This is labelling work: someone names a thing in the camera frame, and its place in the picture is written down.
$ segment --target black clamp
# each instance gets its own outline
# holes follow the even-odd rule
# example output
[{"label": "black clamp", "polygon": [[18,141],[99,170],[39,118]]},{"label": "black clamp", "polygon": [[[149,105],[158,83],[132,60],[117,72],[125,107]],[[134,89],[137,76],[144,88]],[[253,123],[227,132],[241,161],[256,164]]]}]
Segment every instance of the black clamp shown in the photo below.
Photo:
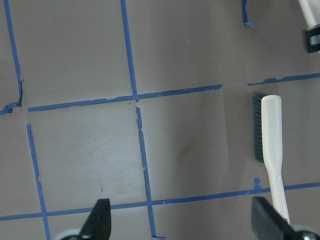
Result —
[{"label": "black clamp", "polygon": [[314,232],[295,231],[264,197],[253,197],[251,227],[258,240],[320,240]]},{"label": "black clamp", "polygon": [[320,51],[320,25],[316,25],[305,31],[306,47],[308,53]]},{"label": "black clamp", "polygon": [[109,199],[96,201],[79,235],[66,236],[61,240],[108,240],[111,233],[111,209]]}]

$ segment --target gray surface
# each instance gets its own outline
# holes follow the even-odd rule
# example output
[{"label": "gray surface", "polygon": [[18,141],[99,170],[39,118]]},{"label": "gray surface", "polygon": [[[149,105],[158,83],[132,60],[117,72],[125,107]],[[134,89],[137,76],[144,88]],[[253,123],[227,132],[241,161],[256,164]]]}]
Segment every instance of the gray surface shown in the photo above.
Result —
[{"label": "gray surface", "polygon": [[25,122],[21,111],[1,116],[0,216],[40,212]]},{"label": "gray surface", "polygon": [[130,0],[127,9],[139,93],[220,84],[244,71],[238,0]]},{"label": "gray surface", "polygon": [[16,103],[19,98],[17,76],[12,57],[10,39],[4,8],[0,7],[0,109],[9,103]]},{"label": "gray surface", "polygon": [[158,234],[175,240],[254,240],[250,228],[251,198],[236,196],[156,206],[154,215],[158,223]]},{"label": "gray surface", "polygon": [[134,102],[29,115],[48,211],[146,201]]},{"label": "gray surface", "polygon": [[[266,168],[253,156],[255,91],[282,97],[284,184],[320,182],[319,79],[247,86],[320,72],[320,55],[303,49],[305,23],[297,1],[248,0],[255,28],[243,27],[238,0],[126,4],[138,93],[223,88],[27,112],[34,106],[132,94],[121,5],[118,0],[11,0],[25,81],[23,108],[0,116],[0,217],[40,212],[28,123],[47,211],[91,208],[98,198],[110,198],[112,205],[145,202],[137,106],[152,200],[250,190],[256,177],[267,188]],[[3,8],[0,18],[2,108],[17,101],[18,88]],[[319,188],[286,192],[292,223],[320,231],[318,195]],[[271,199],[269,193],[264,196]],[[168,240],[253,240],[251,198],[154,206],[156,233]],[[112,239],[151,238],[147,207],[111,214]],[[51,236],[80,227],[87,215],[50,216]],[[24,228],[33,233],[25,239],[45,239],[39,218],[0,221],[7,239],[19,239]]]},{"label": "gray surface", "polygon": [[29,107],[130,95],[120,1],[12,1]]},{"label": "gray surface", "polygon": [[304,48],[307,25],[298,1],[247,2],[249,20],[255,25],[243,30],[248,83],[320,72],[320,55]]},{"label": "gray surface", "polygon": [[44,240],[44,224],[41,218],[0,221],[1,240]]}]

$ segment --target scrub brush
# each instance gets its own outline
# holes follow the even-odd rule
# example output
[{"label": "scrub brush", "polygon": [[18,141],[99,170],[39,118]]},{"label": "scrub brush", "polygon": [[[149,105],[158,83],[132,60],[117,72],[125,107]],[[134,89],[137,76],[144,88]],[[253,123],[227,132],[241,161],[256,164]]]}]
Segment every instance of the scrub brush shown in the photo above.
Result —
[{"label": "scrub brush", "polygon": [[282,182],[282,111],[281,97],[256,93],[253,103],[255,158],[265,164],[268,172],[274,209],[290,224]]}]

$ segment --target brush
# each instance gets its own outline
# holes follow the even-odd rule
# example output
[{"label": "brush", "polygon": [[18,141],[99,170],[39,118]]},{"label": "brush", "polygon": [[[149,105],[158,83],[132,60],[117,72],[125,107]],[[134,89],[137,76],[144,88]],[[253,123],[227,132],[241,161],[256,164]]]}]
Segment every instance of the brush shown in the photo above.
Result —
[{"label": "brush", "polygon": [[253,103],[254,155],[268,172],[274,209],[290,224],[282,182],[282,108],[281,97],[256,93]]}]

